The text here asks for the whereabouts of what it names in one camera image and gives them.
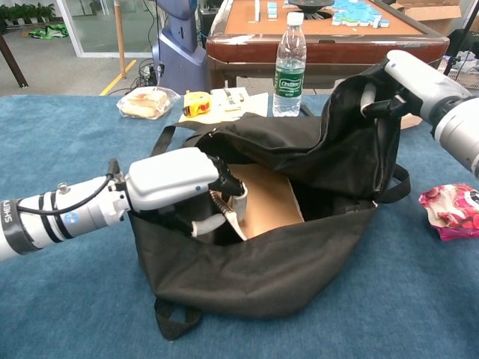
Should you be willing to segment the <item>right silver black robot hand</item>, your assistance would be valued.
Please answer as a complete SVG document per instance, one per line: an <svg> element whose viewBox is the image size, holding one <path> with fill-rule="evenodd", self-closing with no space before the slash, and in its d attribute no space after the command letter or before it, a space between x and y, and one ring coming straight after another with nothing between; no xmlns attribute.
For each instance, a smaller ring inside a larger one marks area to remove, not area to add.
<svg viewBox="0 0 479 359"><path fill-rule="evenodd" d="M434 128L437 138L478 128L478 98L438 70L403 50L391 50L371 68L383 76L398 94L377 100L379 85L367 85L360 109L364 117L390 113L413 114Z"/></svg>

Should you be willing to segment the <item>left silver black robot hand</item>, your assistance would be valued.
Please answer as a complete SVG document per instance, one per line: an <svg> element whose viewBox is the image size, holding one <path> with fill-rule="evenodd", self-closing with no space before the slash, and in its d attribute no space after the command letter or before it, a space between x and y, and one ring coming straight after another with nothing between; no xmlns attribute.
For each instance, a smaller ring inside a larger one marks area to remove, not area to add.
<svg viewBox="0 0 479 359"><path fill-rule="evenodd" d="M248 189L217 156L197 147L173 150L133 162L125 180L133 212L157 211L194 238L228 222L241 240L247 239L240 222L245 217ZM191 221L171 215L175 204L203 193L209 195L218 213Z"/></svg>

